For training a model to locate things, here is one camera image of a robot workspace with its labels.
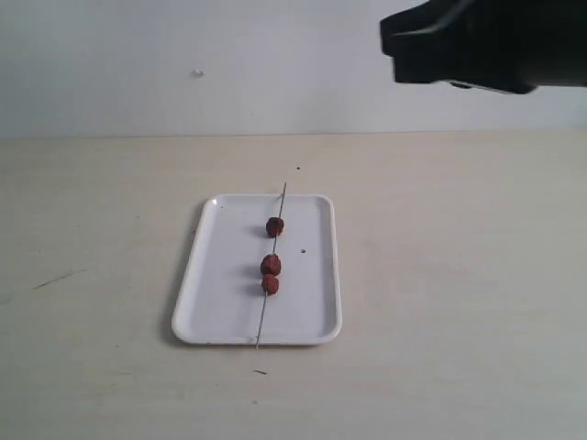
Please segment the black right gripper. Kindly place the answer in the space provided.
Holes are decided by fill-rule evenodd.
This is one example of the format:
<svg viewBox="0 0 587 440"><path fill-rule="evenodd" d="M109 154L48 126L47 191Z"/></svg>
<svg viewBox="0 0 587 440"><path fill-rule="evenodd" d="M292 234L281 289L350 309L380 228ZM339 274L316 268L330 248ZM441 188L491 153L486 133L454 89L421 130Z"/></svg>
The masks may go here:
<svg viewBox="0 0 587 440"><path fill-rule="evenodd" d="M424 31L450 11L442 29ZM430 0L382 19L379 30L397 83L506 94L586 86L584 1Z"/></svg>

